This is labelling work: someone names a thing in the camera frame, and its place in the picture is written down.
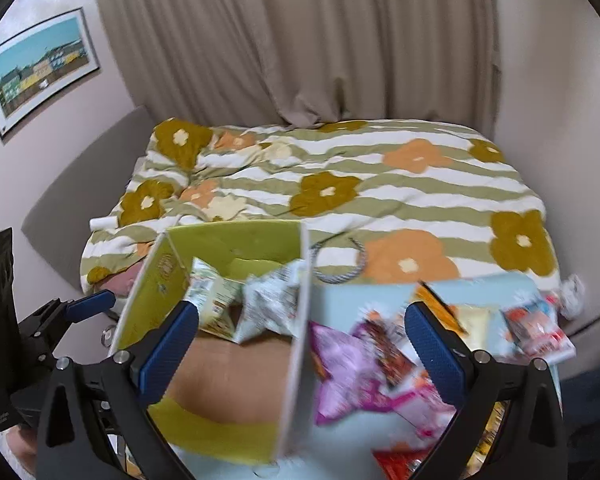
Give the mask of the person's left hand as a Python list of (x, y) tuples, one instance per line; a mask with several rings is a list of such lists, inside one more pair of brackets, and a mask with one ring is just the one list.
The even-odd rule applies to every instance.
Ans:
[(23, 426), (12, 427), (7, 431), (6, 442), (23, 469), (31, 476), (35, 476), (38, 455), (36, 431)]

